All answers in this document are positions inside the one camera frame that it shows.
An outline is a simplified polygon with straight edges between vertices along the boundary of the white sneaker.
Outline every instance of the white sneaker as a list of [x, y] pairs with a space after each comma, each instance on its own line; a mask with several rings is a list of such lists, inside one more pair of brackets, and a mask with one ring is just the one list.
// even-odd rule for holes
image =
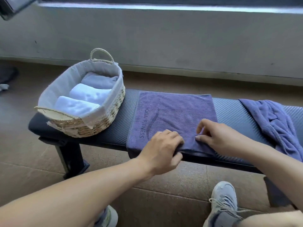
[[209, 225], [209, 220], [220, 212], [227, 212], [235, 218], [242, 219], [237, 215], [238, 203], [236, 191], [229, 182], [219, 182], [214, 187], [209, 201], [211, 202], [211, 212], [205, 220], [203, 227], [211, 227]]
[[95, 222], [94, 227], [116, 227], [118, 223], [118, 214], [111, 206], [107, 206], [98, 220]]

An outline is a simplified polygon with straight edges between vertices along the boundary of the basket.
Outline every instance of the basket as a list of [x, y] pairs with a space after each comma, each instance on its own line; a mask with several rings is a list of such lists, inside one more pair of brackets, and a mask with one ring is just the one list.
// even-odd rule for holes
[[[111, 60], [93, 59], [93, 53], [98, 50], [106, 53]], [[118, 80], [106, 101], [82, 118], [53, 109], [57, 99], [60, 96], [68, 96], [72, 88], [79, 84], [83, 77], [91, 71], [105, 76], [118, 76]], [[125, 87], [121, 68], [114, 62], [114, 59], [107, 51], [96, 48], [91, 52], [89, 60], [71, 66], [54, 80], [43, 91], [39, 98], [38, 106], [35, 108], [49, 119], [47, 122], [49, 126], [71, 137], [89, 137], [100, 133], [112, 124], [124, 96]]]

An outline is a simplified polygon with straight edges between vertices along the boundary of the baseboard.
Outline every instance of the baseboard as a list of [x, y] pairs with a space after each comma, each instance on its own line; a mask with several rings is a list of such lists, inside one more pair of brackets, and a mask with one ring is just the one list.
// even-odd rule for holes
[[[40, 63], [40, 64], [62, 65], [62, 66], [72, 66], [80, 62], [80, 61], [72, 61], [72, 60], [56, 60], [56, 59], [43, 59], [43, 58], [35, 58], [35, 57], [12, 57], [12, 56], [0, 56], [0, 59], [10, 60], [10, 61]], [[119, 64], [119, 66], [122, 68], [123, 71], [303, 86], [303, 78], [301, 79], [301, 78], [290, 78], [290, 77], [279, 77], [279, 76], [261, 76], [261, 75], [228, 73], [228, 72], [210, 72], [210, 71], [200, 71], [200, 70], [149, 67], [149, 66], [138, 66], [138, 65], [128, 65], [128, 64]]]

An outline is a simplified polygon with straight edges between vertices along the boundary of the gray wall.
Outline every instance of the gray wall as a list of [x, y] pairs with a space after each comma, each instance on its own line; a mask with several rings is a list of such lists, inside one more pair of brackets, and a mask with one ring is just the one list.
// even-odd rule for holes
[[303, 78], [303, 15], [228, 11], [55, 8], [0, 20], [0, 56]]

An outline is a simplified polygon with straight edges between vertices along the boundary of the crumpled purple towel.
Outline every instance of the crumpled purple towel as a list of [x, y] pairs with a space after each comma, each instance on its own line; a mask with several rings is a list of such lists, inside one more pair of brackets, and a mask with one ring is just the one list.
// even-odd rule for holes
[[281, 104], [271, 100], [239, 100], [252, 114], [262, 133], [276, 142], [277, 151], [302, 162], [303, 148], [297, 138], [292, 120]]
[[178, 151], [214, 156], [213, 149], [195, 140], [197, 125], [203, 118], [217, 122], [211, 95], [140, 92], [126, 147], [138, 153], [157, 131], [169, 129], [184, 138]]

